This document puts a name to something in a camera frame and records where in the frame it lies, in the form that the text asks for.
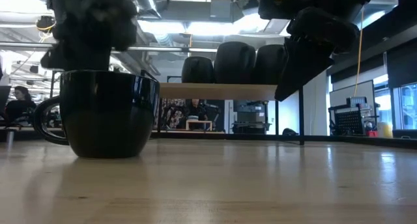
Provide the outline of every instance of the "coffee mug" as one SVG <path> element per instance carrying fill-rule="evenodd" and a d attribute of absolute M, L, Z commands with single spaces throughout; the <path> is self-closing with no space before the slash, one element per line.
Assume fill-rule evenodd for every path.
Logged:
<path fill-rule="evenodd" d="M 76 70 L 61 74 L 59 96 L 35 109 L 33 127 L 82 158 L 129 158 L 145 146 L 159 101 L 159 82 L 132 74 Z M 65 137 L 49 132 L 46 113 L 59 104 Z"/>

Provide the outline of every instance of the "chair backrest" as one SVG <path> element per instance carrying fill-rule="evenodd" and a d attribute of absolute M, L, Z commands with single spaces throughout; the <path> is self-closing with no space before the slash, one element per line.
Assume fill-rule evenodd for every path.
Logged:
<path fill-rule="evenodd" d="M 188 57 L 182 67 L 183 83 L 214 83 L 213 63 L 206 57 Z"/>
<path fill-rule="evenodd" d="M 216 82 L 250 84 L 255 58 L 255 48 L 246 43 L 232 41 L 220 44 L 214 61 Z"/>
<path fill-rule="evenodd" d="M 6 108 L 11 88 L 11 86 L 0 86 L 0 111 L 4 111 Z"/>
<path fill-rule="evenodd" d="M 285 61 L 284 45 L 269 44 L 260 47 L 252 72 L 253 84 L 278 85 Z"/>

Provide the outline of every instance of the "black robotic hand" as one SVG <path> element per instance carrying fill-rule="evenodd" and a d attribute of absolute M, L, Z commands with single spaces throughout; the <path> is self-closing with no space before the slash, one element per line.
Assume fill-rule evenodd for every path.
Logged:
<path fill-rule="evenodd" d="M 350 52 L 359 30 L 351 20 L 371 0 L 260 0 L 262 19 L 291 20 L 284 51 L 277 53 L 275 98 L 286 99 L 333 64 L 333 53 Z"/>
<path fill-rule="evenodd" d="M 112 48 L 124 51 L 136 42 L 131 0 L 50 0 L 58 41 L 41 60 L 45 68 L 108 70 Z"/>

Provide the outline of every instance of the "person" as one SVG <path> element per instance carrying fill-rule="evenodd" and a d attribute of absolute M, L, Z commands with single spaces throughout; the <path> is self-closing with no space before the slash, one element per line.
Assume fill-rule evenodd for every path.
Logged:
<path fill-rule="evenodd" d="M 21 117 L 24 113 L 34 110 L 36 104 L 32 101 L 32 97 L 29 94 L 29 90 L 26 87 L 17 86 L 14 88 L 14 96 L 16 100 L 12 100 L 6 105 L 6 117 L 9 123 L 14 122 Z"/>
<path fill-rule="evenodd" d="M 188 105 L 188 117 L 189 116 L 196 116 L 198 120 L 208 120 L 207 111 L 203 104 L 200 104 L 199 99 L 193 99 L 191 103 Z M 201 123 L 193 123 L 190 124 L 191 130 L 202 130 L 205 127 L 205 124 Z"/>
<path fill-rule="evenodd" d="M 205 107 L 200 104 L 199 99 L 192 99 L 190 106 L 188 107 L 189 116 L 197 116 L 198 120 L 208 120 L 207 111 Z"/>

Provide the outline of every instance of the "shelf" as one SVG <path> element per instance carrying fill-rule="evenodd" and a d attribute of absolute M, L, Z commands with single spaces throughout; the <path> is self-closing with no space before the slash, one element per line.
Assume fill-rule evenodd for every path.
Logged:
<path fill-rule="evenodd" d="M 275 85 L 161 83 L 161 98 L 275 100 Z"/>

